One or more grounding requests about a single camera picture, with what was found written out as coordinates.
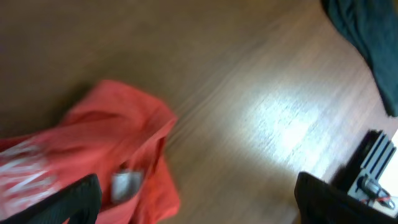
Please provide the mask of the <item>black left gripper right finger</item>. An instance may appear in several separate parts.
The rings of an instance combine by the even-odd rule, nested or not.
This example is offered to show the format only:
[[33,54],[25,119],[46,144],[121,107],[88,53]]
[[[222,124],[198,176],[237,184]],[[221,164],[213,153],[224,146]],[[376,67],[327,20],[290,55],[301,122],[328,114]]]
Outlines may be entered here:
[[397,224],[307,172],[298,174],[294,195],[302,224]]

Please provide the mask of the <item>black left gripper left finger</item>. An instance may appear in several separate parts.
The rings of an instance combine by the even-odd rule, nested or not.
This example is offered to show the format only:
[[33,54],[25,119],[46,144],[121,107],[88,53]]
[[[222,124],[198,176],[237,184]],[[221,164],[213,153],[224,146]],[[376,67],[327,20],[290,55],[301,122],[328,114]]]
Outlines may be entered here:
[[101,199],[98,177],[90,174],[1,224],[95,224]]

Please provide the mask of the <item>orange soccer t-shirt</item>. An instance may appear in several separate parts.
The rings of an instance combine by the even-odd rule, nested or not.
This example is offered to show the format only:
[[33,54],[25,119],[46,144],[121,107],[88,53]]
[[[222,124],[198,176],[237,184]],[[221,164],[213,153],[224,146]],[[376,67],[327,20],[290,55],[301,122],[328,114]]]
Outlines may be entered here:
[[102,191],[98,223],[156,223],[180,199],[164,158],[175,115],[157,98],[104,80],[55,127],[1,140],[1,217],[88,174]]

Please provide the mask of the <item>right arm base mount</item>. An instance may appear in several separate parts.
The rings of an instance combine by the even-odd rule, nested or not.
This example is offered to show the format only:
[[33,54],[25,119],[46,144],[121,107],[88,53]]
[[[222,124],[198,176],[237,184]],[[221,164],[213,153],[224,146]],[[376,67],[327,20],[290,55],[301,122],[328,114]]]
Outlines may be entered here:
[[384,131],[368,131],[347,165],[339,168],[332,186],[396,220],[397,196],[380,183],[396,152]]

